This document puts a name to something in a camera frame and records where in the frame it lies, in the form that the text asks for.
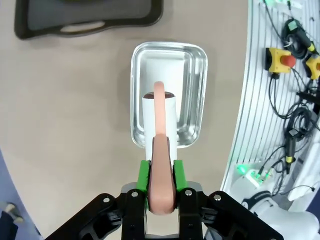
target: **black tray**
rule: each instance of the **black tray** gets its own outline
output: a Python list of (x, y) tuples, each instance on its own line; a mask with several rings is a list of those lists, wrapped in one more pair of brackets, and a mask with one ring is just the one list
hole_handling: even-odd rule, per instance
[[(16, 0), (14, 32), (22, 40), (48, 34), (77, 37), (113, 27), (150, 26), (162, 14), (163, 0)], [(63, 31), (66, 26), (95, 22), (102, 25)]]

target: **blue floor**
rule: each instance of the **blue floor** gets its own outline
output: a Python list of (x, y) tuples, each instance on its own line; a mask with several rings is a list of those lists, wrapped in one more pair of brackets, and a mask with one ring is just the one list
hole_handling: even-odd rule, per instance
[(24, 219), (23, 223), (17, 223), (18, 231), (16, 240), (39, 240), (41, 237), (38, 235), (36, 227), (28, 215), (17, 190), (8, 173), (7, 166), (0, 151), (0, 203), (1, 206), (5, 202), (13, 203), (17, 206)]

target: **white cylinder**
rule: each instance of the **white cylinder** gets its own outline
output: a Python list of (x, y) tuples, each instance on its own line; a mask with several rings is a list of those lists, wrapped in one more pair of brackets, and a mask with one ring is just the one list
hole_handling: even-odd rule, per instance
[[(145, 159), (152, 160), (153, 138), (156, 135), (155, 100), (142, 98), (142, 114), (145, 142)], [(177, 111), (176, 97), (165, 99), (165, 133), (169, 138), (171, 165), (177, 160)]]

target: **beige table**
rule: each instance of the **beige table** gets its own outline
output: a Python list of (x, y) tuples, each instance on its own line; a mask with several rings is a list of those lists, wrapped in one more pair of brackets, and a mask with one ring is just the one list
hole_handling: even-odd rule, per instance
[[(207, 193), (220, 188), (240, 104), (248, 6), (164, 1), (162, 19), (150, 27), (29, 41), (14, 36), (14, 1), (1, 1), (0, 147), (44, 237), (98, 194), (117, 196), (137, 180), (145, 152), (130, 135), (130, 61), (145, 41), (187, 42), (207, 53), (200, 138), (178, 156), (188, 180)], [(177, 226), (176, 214), (148, 218), (152, 234), (174, 233)]]

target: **stainless steel tray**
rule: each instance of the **stainless steel tray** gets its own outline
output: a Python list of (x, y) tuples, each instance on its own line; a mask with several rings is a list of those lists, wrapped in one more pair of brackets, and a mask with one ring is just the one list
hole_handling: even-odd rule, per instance
[(199, 137), (207, 83), (208, 57), (200, 47), (180, 42), (144, 42), (131, 59), (131, 137), (144, 148), (142, 97), (162, 81), (176, 96), (177, 146), (186, 148)]

